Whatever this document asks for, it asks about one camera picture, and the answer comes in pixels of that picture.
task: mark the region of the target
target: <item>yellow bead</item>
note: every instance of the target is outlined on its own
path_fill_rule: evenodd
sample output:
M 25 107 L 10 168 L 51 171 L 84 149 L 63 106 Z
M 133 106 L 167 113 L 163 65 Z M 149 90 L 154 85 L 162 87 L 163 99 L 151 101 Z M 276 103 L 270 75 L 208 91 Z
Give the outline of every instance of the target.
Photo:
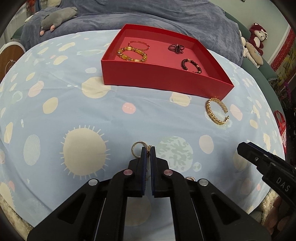
M 128 56 L 126 56 L 125 54 L 123 54 L 121 57 L 122 59 L 125 59 L 125 60 L 128 59 Z

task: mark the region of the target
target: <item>gray plush toy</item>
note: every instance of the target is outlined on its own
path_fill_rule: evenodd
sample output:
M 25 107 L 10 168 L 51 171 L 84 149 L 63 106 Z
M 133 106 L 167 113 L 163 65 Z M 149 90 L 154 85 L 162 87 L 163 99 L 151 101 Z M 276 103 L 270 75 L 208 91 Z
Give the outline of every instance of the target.
M 44 19 L 41 21 L 40 36 L 43 36 L 45 31 L 50 30 L 52 32 L 62 23 L 72 18 L 76 18 L 77 17 L 76 14 L 77 14 L 76 7 L 66 7 L 46 15 Z

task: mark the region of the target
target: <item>plush toy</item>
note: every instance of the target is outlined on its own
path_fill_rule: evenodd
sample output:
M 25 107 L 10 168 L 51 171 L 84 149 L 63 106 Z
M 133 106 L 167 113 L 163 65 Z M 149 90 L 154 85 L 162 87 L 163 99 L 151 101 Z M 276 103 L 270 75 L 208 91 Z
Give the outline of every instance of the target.
M 258 53 L 257 49 L 255 47 L 248 43 L 244 37 L 242 37 L 242 33 L 240 31 L 241 39 L 242 39 L 242 45 L 244 48 L 243 56 L 248 58 L 257 68 L 259 68 L 261 65 L 263 65 L 263 59 L 261 55 Z
M 46 15 L 44 19 L 41 21 L 40 36 L 43 36 L 45 31 L 50 30 L 52 32 L 62 23 L 72 18 L 76 18 L 76 14 L 76 7 L 66 7 Z
M 263 49 L 264 47 L 262 42 L 265 39 L 267 39 L 268 34 L 266 30 L 257 23 L 254 23 L 254 25 L 250 28 L 250 32 L 251 32 L 251 37 L 249 42 L 257 49 L 259 54 L 262 56 L 263 51 L 261 49 Z

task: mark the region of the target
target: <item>red bag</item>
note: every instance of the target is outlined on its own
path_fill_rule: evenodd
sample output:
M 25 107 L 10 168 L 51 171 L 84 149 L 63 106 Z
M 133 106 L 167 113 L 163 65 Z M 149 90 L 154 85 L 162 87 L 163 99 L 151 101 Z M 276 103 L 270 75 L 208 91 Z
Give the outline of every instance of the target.
M 283 143 L 284 152 L 286 154 L 287 152 L 287 135 L 286 135 L 286 121 L 284 119 L 284 116 L 282 113 L 280 113 L 278 110 L 274 112 L 274 117 L 276 119 L 279 132 L 281 134 L 281 141 Z

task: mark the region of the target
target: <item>planet-patterned tablecloth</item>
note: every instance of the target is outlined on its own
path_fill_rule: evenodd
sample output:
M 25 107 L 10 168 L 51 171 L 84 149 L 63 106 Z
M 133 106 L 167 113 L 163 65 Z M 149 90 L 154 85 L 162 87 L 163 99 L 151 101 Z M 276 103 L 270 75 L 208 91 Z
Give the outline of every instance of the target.
M 216 125 L 205 98 L 103 85 L 100 59 L 117 33 L 45 41 L 7 73 L 0 84 L 0 194 L 36 226 L 89 179 L 109 179 L 127 168 L 131 146 L 142 140 L 170 168 L 208 179 L 251 212 L 269 187 L 238 156 L 238 144 L 251 141 L 284 158 L 277 124 L 255 80 L 210 51 L 235 86 L 223 99 L 230 119 Z M 211 107 L 225 118 L 218 104 Z M 170 202 L 153 198 L 149 182 L 143 198 L 128 200 L 125 240 L 174 240 Z

